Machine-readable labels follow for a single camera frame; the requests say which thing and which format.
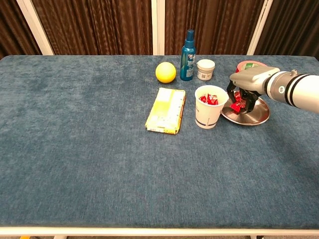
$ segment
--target yellow ball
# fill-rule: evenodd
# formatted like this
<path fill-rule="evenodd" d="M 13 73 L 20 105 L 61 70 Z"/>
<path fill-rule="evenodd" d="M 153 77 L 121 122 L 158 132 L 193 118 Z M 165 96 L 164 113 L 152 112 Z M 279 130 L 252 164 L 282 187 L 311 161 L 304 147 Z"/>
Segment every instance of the yellow ball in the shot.
<path fill-rule="evenodd" d="M 156 78 L 162 83 L 169 83 L 175 79 L 176 69 L 169 62 L 160 63 L 155 70 Z"/>

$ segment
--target brown curtain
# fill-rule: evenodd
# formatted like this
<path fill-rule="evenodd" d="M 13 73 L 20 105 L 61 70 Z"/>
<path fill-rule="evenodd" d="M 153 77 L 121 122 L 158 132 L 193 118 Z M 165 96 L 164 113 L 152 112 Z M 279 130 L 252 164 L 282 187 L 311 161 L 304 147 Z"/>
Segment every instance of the brown curtain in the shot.
<path fill-rule="evenodd" d="M 15 0 L 0 1 L 0 59 L 8 55 L 38 55 L 41 51 Z"/>
<path fill-rule="evenodd" d="M 255 55 L 305 55 L 319 59 L 319 1 L 274 0 Z"/>
<path fill-rule="evenodd" d="M 32 0 L 55 54 L 152 55 L 151 0 Z"/>
<path fill-rule="evenodd" d="M 263 2 L 166 0 L 165 54 L 180 54 L 190 28 L 197 54 L 246 54 Z"/>

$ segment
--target red candy wrapper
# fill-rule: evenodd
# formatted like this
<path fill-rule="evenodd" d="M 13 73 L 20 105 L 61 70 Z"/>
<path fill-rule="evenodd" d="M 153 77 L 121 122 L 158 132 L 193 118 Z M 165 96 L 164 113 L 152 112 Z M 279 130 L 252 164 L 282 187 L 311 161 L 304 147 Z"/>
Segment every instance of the red candy wrapper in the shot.
<path fill-rule="evenodd" d="M 208 94 L 207 103 L 213 106 L 217 105 L 218 104 L 217 96 Z"/>
<path fill-rule="evenodd" d="M 199 97 L 199 100 L 206 103 L 207 99 L 206 99 L 206 96 L 201 96 Z"/>
<path fill-rule="evenodd" d="M 215 106 L 218 104 L 218 98 L 216 95 L 207 94 L 207 98 L 205 95 L 205 96 L 199 97 L 199 100 L 206 103 L 206 104 L 212 105 L 212 106 Z"/>
<path fill-rule="evenodd" d="M 236 111 L 237 113 L 239 113 L 241 108 L 245 108 L 245 102 L 241 99 L 241 95 L 240 95 L 240 92 L 239 92 L 239 91 L 237 91 L 237 92 L 235 93 L 235 100 L 236 100 L 236 102 L 235 102 L 235 103 L 232 103 L 232 104 L 230 105 L 230 107 L 231 107 L 234 111 Z"/>

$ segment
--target yellow snack package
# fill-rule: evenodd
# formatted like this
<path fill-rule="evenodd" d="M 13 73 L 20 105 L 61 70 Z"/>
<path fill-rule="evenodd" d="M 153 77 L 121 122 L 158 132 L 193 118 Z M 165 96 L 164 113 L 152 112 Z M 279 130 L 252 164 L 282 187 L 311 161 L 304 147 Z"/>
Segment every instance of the yellow snack package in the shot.
<path fill-rule="evenodd" d="M 145 127 L 149 131 L 177 134 L 180 128 L 186 92 L 160 88 Z"/>

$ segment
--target white paper cup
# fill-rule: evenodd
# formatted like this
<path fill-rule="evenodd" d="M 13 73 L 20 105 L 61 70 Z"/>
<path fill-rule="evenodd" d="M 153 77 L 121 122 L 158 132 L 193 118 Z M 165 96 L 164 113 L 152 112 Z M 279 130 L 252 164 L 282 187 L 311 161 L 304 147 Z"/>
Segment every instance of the white paper cup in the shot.
<path fill-rule="evenodd" d="M 212 106 L 202 102 L 199 98 L 201 96 L 216 95 L 218 98 L 218 105 Z M 229 97 L 226 91 L 218 86 L 201 86 L 195 91 L 196 98 L 196 114 L 195 121 L 196 124 L 201 128 L 213 128 L 216 126 L 218 118 L 220 116 L 221 110 L 223 109 L 225 103 L 228 101 Z"/>

